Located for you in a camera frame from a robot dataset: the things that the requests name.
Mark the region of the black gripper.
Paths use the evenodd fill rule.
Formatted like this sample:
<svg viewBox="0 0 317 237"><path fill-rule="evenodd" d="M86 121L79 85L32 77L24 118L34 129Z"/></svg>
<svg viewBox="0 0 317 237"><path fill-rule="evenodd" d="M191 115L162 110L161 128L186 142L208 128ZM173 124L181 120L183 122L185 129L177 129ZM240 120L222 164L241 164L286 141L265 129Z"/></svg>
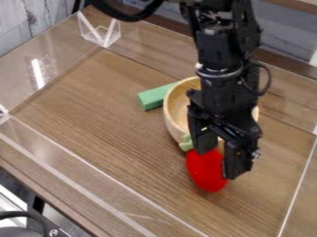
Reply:
<svg viewBox="0 0 317 237"><path fill-rule="evenodd" d="M272 86L273 75L257 61L233 69L197 69L201 89L190 89L187 119L193 147L204 155L225 140L224 177L236 180L260 156L262 130L253 111Z"/></svg>

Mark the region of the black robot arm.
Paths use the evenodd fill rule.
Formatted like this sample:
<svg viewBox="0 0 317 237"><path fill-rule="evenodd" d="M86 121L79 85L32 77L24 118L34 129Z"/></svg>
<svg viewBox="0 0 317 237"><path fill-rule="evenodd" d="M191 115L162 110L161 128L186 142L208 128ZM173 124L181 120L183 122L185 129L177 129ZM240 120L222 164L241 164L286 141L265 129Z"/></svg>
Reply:
<svg viewBox="0 0 317 237"><path fill-rule="evenodd" d="M261 27L252 0L191 0L179 4L197 48L201 87L187 91L189 130L194 150L204 155L225 142L221 174L233 180L258 159L262 129L253 111L272 81L260 83L268 67L253 56Z"/></svg>

